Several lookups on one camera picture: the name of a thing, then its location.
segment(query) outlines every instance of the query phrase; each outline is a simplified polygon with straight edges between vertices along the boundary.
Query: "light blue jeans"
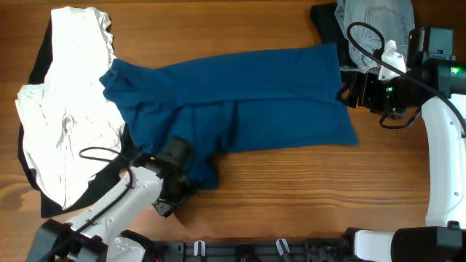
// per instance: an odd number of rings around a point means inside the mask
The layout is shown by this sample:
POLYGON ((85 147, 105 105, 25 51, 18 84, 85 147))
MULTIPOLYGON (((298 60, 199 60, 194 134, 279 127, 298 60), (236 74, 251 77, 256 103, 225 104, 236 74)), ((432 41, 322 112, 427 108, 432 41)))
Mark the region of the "light blue jeans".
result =
MULTIPOLYGON (((402 54, 406 61, 409 31, 414 29, 414 11, 410 0, 338 0, 335 17, 346 39, 348 39, 347 28, 351 23, 367 23, 382 33, 385 44, 389 40, 395 40, 397 52, 402 54)), ((370 53, 382 46, 379 37, 363 26, 353 27, 351 35, 370 53)), ((358 68, 342 68, 342 70, 378 73, 377 63, 363 55, 351 43, 349 43, 349 56, 358 68)))

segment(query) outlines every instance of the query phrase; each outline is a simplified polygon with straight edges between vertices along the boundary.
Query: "fabric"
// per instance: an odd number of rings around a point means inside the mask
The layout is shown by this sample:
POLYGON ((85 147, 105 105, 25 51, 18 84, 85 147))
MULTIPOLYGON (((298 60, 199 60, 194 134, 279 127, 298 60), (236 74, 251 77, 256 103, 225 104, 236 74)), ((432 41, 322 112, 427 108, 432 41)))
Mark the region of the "fabric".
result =
MULTIPOLYGON (((406 61, 409 32, 414 29, 414 11, 410 0, 338 0, 335 17, 346 39, 347 28, 351 23, 367 23, 382 33, 385 43, 395 40, 397 52, 406 61)), ((381 40, 370 29, 355 26, 351 29, 351 35, 370 53, 382 47, 381 40)), ((377 63, 363 55, 351 43, 349 56, 361 72, 379 73, 377 63)))
POLYGON ((116 59, 100 78, 143 152, 170 136, 189 141, 185 170, 200 188, 218 186, 215 152, 355 145, 335 44, 221 55, 141 68, 116 59))
MULTIPOLYGON (((29 75, 29 84, 42 84, 45 80, 45 75, 49 70, 50 64, 52 63, 52 21, 49 20, 47 30, 45 31, 44 41, 39 49, 36 62, 34 63, 33 70, 29 75)), ((20 125, 19 137, 18 137, 18 153, 17 157, 23 167, 25 176, 32 188, 39 190, 40 188, 36 183, 36 170, 30 169, 25 159, 23 150, 23 126, 20 125)), ((83 195, 74 203, 71 207, 66 210, 49 199, 41 191, 41 217, 49 218, 55 215, 61 215, 64 213, 72 212, 75 210, 82 209, 93 205, 99 200, 108 190, 113 188, 119 182, 119 171, 127 166, 126 161, 123 157, 126 156, 128 159, 134 159, 138 155, 139 149, 136 148, 131 141, 130 131, 128 126, 125 126, 125 130, 121 137, 122 141, 122 156, 117 157, 114 162, 108 164, 100 172, 95 175, 95 179, 90 182, 89 188, 83 193, 83 195)))
POLYGON ((335 9, 336 3, 314 5, 310 12, 311 21, 314 23, 323 44, 337 44, 340 69, 357 68, 350 57, 348 40, 344 38, 340 26, 336 22, 335 9))
MULTIPOLYGON (((124 121, 98 81, 114 59, 108 15, 95 8, 52 10, 53 61, 43 84, 23 86, 16 107, 24 156, 36 184, 63 209, 73 205, 107 163, 83 159, 89 146, 121 151, 124 121)), ((114 159, 107 151, 87 155, 114 159)))

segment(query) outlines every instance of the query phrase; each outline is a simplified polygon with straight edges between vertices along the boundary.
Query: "wood grain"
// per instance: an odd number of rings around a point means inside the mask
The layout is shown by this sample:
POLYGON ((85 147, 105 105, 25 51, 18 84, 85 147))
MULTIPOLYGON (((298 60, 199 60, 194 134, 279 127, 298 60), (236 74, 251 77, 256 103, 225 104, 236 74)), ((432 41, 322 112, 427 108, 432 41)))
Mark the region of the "wood grain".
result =
MULTIPOLYGON (((65 5, 11 2, 0 5, 0 261, 24 261, 44 220, 39 193, 28 185, 16 157, 19 119, 14 100, 27 82, 50 10, 65 5)), ((111 15, 117 57, 156 68, 211 55, 319 44, 308 16, 312 5, 324 2, 211 0, 93 6, 111 15)), ((437 23, 455 29, 455 54, 466 60, 461 48, 466 46, 461 14, 466 4, 413 3, 420 25, 437 23)), ((148 207, 130 229, 159 240, 233 241, 336 237, 348 226, 390 231, 423 226, 429 202, 423 122, 390 131, 380 128, 379 116, 365 109, 350 109, 349 114, 358 146, 217 156, 219 189, 201 191, 167 220, 148 207)), ((57 219, 66 221, 75 214, 57 219)))

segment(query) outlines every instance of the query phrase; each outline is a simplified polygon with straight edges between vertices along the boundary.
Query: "blue shirt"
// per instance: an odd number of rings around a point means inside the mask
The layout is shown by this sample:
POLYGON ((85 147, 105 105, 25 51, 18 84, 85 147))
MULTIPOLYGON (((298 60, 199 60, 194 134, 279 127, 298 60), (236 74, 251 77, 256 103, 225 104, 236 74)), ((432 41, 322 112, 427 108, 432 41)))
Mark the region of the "blue shirt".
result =
POLYGON ((114 60, 100 78, 143 152, 171 136, 190 142, 186 176, 216 188, 211 157, 339 143, 355 145, 335 44, 207 57, 158 69, 114 60))

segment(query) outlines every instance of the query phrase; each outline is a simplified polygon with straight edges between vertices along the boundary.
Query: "white cable clip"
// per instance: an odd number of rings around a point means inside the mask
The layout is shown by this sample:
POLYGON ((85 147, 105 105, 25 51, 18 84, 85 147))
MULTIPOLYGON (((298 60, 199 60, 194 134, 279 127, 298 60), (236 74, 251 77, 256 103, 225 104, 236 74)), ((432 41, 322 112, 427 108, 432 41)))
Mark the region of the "white cable clip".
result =
MULTIPOLYGON (((406 65, 405 65, 404 57, 399 52, 396 52, 395 41, 390 40, 385 45, 385 51, 382 54, 382 61, 402 71, 403 73, 406 73, 406 65)), ((382 81, 390 80, 396 76, 400 76, 400 75, 391 71, 388 68, 385 68, 384 66, 381 67, 380 73, 379 73, 379 80, 382 80, 382 81)))

